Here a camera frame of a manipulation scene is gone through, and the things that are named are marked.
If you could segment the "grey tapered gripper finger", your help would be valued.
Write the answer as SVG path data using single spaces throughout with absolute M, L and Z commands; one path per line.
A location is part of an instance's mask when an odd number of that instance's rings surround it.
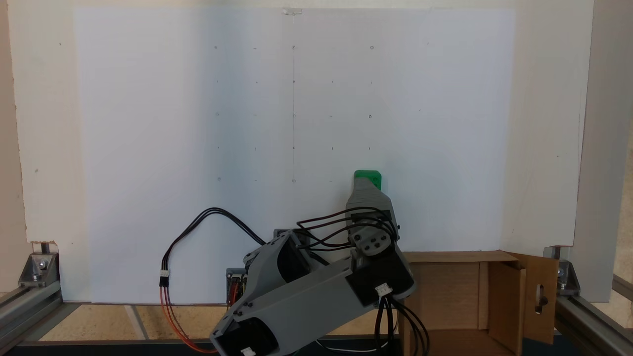
M 353 189 L 347 200 L 346 208 L 371 207 L 382 211 L 392 210 L 393 204 L 389 196 L 380 191 L 366 177 L 354 178 Z

